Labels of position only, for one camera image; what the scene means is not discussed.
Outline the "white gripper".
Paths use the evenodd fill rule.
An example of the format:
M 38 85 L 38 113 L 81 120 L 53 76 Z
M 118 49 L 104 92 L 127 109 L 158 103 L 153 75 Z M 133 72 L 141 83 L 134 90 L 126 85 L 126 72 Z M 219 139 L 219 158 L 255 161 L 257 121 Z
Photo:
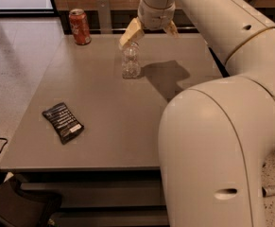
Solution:
M 133 18 L 125 33 L 119 39 L 121 50 L 131 46 L 145 35 L 144 28 L 149 30 L 163 29 L 168 36 L 179 37 L 179 32 L 172 21 L 175 12 L 174 0 L 153 0 L 151 5 L 147 0 L 140 0 L 138 17 Z

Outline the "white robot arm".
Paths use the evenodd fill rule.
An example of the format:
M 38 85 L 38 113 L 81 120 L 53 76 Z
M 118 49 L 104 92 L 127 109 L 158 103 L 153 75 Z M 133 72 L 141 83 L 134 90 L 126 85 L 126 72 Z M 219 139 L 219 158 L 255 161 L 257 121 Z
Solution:
M 159 163 L 171 227 L 266 227 L 262 167 L 275 150 L 275 23 L 244 0 L 140 0 L 119 44 L 174 32 L 175 5 L 228 72 L 166 106 Z

